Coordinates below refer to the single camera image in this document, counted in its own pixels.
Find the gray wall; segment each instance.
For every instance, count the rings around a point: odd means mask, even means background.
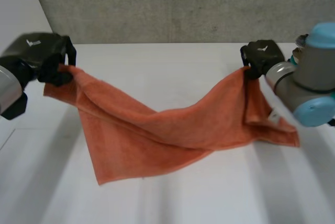
[[[293,41],[335,21],[335,0],[40,0],[75,43]]]

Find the robotic arm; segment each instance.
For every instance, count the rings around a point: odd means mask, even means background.
[[[300,36],[299,54],[286,62],[273,40],[250,42],[241,48],[247,78],[264,75],[267,83],[294,117],[304,126],[326,123],[335,126],[335,23],[318,24],[309,35]],[[75,65],[76,50],[69,37],[54,33],[28,33],[18,37],[0,56],[0,115],[13,119],[25,112],[28,82],[56,86],[72,80],[58,72],[58,65]]]
[[[249,79],[265,75],[274,93],[304,126],[334,125],[335,115],[335,23],[322,23],[311,34],[300,36],[293,53],[297,64],[284,56],[272,40],[250,42],[241,48]]]
[[[30,81],[56,86],[72,80],[70,73],[58,72],[58,65],[75,65],[76,50],[69,37],[55,33],[28,33],[18,37],[0,56],[0,115],[13,119],[27,106],[24,89]]]

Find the orange towel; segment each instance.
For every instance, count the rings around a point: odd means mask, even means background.
[[[255,140],[299,146],[296,129],[284,119],[268,121],[271,107],[259,81],[239,69],[203,99],[183,109],[157,113],[121,90],[73,66],[61,66],[74,80],[44,95],[78,108],[99,184],[166,174],[215,150]]]

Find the towel fold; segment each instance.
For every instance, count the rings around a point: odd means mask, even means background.
[[[166,174],[215,150],[255,140],[299,146],[296,129],[283,118],[268,121],[271,107],[259,81],[241,68],[221,80],[195,105],[156,112],[121,90],[73,66],[61,87],[47,84],[44,95],[78,108],[99,184]]]

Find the white table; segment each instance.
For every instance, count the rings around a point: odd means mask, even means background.
[[[242,66],[242,44],[78,45],[77,65],[155,110],[197,102]],[[290,56],[293,44],[281,44]],[[98,186],[75,108],[30,84],[0,150],[1,224],[335,223],[335,131],[298,126],[301,148],[254,143],[165,176]],[[291,115],[262,80],[268,101]]]

